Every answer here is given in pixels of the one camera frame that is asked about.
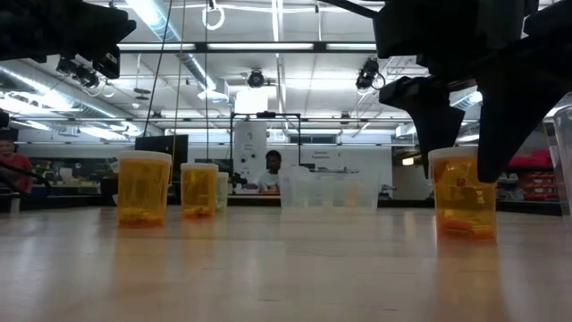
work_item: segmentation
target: ceiling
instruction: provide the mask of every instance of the ceiling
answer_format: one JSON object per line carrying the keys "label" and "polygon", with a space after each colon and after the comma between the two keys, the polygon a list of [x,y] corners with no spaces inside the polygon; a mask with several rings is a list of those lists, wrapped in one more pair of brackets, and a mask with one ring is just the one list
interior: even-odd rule
{"label": "ceiling", "polygon": [[[93,4],[107,5],[108,1],[90,1]],[[172,24],[184,33],[186,42],[245,42],[245,41],[275,41],[273,33],[273,14],[271,0],[242,0],[242,1],[216,1],[224,5],[225,21],[217,30],[207,30],[202,22],[202,10],[205,1],[186,2],[173,0]],[[360,2],[379,8],[380,5],[372,2]],[[130,19],[137,22],[137,29],[124,41],[126,42],[157,42],[158,39],[151,29],[124,1],[115,1],[115,4],[125,10]],[[283,21],[279,32],[280,41],[348,41],[372,42],[374,33],[372,23],[353,13],[320,4],[321,12],[315,13],[313,0],[283,0]],[[183,14],[185,25],[182,26]],[[218,13],[209,13],[209,23],[216,24]],[[148,101],[140,101],[141,106],[134,108],[136,94],[133,89],[153,88],[154,75],[158,73],[158,80],[154,95],[152,109],[161,111],[164,116],[174,116],[178,107],[179,116],[201,117],[206,111],[210,117],[221,114],[228,115],[230,108],[227,103],[206,102],[198,98],[203,90],[194,81],[189,71],[181,68],[181,82],[179,81],[180,61],[175,55],[163,55],[161,65],[157,69],[159,54],[140,55],[138,76],[138,54],[122,54],[121,78],[111,80],[115,87],[107,87],[97,96],[98,99],[124,110],[135,116],[147,116]],[[230,93],[246,88],[244,73],[252,69],[261,69],[266,78],[277,80],[277,58],[275,54],[196,54],[194,55],[206,73],[211,77],[220,77],[230,85]],[[407,113],[391,106],[381,105],[377,102],[375,93],[363,94],[357,92],[355,87],[358,69],[369,54],[281,54],[284,64],[285,96],[283,112],[301,113],[308,117],[338,117],[342,112],[351,112],[353,117],[408,117]],[[37,64],[25,60],[26,64],[43,71],[55,78],[61,75],[55,71],[59,57],[51,56],[46,64]],[[393,57],[391,60],[380,61],[383,66],[383,75],[388,81],[398,79],[402,75],[423,76],[426,69],[415,65],[414,57]],[[70,79],[64,80],[77,89],[79,85]],[[180,99],[177,105],[177,88],[180,84]],[[91,90],[96,95],[102,89]],[[266,89],[269,93],[269,110],[278,112],[279,104],[276,99],[275,86]],[[186,123],[187,127],[204,127],[204,123]],[[392,128],[398,123],[372,123],[370,128]]]}

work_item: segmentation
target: ceiling pipe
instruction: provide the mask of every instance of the ceiling pipe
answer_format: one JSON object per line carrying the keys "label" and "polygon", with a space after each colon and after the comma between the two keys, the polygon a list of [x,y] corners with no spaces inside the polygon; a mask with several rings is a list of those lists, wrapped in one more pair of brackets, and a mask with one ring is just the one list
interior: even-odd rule
{"label": "ceiling pipe", "polygon": [[[172,21],[167,23],[168,8],[160,0],[126,0],[130,8],[146,23],[153,34],[164,42],[182,42],[181,33]],[[189,70],[203,90],[215,90],[215,82],[206,74],[205,68],[192,54],[174,54]]]}
{"label": "ceiling pipe", "polygon": [[[12,60],[1,62],[0,73],[10,77],[12,80],[32,87],[35,91],[42,95],[45,95],[51,90],[66,99],[71,104],[78,104],[89,110],[93,110],[100,113],[101,115],[104,115],[106,118],[102,118],[102,120],[105,121],[112,121],[111,118],[115,117],[133,117],[132,114],[123,111],[121,108],[112,106],[111,104],[106,103],[97,97],[91,97],[85,94],[81,89],[76,89],[65,81],[60,81],[55,77],[48,75],[47,73],[42,72],[22,61]],[[160,135],[157,133],[161,133],[161,131],[157,127],[153,126],[152,133],[154,135]]]}

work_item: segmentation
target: table surface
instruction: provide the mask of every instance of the table surface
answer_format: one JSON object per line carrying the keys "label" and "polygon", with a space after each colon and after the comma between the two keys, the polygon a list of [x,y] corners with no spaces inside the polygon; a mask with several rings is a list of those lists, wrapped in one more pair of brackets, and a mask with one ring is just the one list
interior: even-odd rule
{"label": "table surface", "polygon": [[229,208],[117,229],[114,208],[0,217],[0,321],[570,321],[570,218],[437,240],[430,209]]}

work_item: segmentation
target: man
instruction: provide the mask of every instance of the man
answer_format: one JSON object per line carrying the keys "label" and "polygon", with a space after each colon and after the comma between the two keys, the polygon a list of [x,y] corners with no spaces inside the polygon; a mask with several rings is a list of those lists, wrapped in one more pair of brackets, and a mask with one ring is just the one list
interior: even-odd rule
{"label": "man", "polygon": [[263,193],[279,193],[278,170],[282,164],[280,152],[271,150],[266,153],[267,170],[262,172],[254,181],[253,186]]}
{"label": "man", "polygon": [[[32,172],[33,170],[28,157],[14,152],[14,141],[12,139],[0,138],[0,161],[27,172]],[[33,179],[26,175],[19,174],[1,166],[0,175],[8,179],[22,191],[30,192],[32,189]]]}

